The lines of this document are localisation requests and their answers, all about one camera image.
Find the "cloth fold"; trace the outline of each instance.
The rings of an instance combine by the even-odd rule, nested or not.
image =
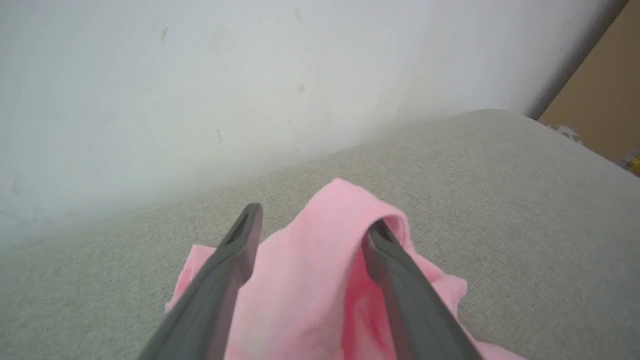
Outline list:
[[[382,292],[360,250],[381,218],[457,317],[466,282],[415,252],[402,211],[335,179],[259,246],[253,275],[238,293],[225,359],[395,359]],[[214,251],[191,248],[167,311]],[[487,360],[522,359],[472,341]]]

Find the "pink towel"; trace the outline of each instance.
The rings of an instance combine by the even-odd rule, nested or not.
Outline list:
[[[360,250],[380,218],[457,317],[466,282],[415,252],[402,211],[336,179],[258,248],[253,275],[238,293],[225,359],[395,359],[382,292]],[[167,311],[214,251],[191,248]],[[523,359],[474,343],[486,360]]]

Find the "scuff mark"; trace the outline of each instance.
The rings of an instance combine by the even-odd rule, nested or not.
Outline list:
[[[20,193],[20,188],[18,188],[18,180],[20,179],[20,174],[15,177],[13,180],[13,186],[11,187],[11,193],[14,195],[18,195]]]
[[[162,29],[162,35],[160,36],[160,42],[162,42],[163,44],[166,42],[167,31],[169,31],[169,27],[165,26],[164,29]]]
[[[573,140],[574,142],[579,143],[580,145],[582,144],[582,141],[576,139],[576,137],[580,136],[578,135],[574,130],[572,130],[570,127],[568,126],[564,126],[564,125],[558,125],[557,129],[554,129],[553,126],[549,125],[547,126],[552,130],[555,130],[556,133],[561,133],[562,135],[565,135],[566,137],[568,137],[569,139]]]

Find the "gray fabric surface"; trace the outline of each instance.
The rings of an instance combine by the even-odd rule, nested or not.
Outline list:
[[[216,245],[253,201],[271,234],[334,177],[405,211],[418,252],[468,281],[477,339],[529,359],[640,356],[640,179],[481,110],[0,258],[0,358],[134,358],[192,244]]]

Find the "pink cloth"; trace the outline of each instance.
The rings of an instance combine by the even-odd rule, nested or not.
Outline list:
[[[225,359],[395,359],[382,292],[360,250],[366,229],[380,218],[457,317],[467,283],[415,252],[402,211],[336,179],[258,248],[253,275],[238,294]],[[167,311],[214,251],[191,248]],[[474,343],[486,360],[523,359]]]

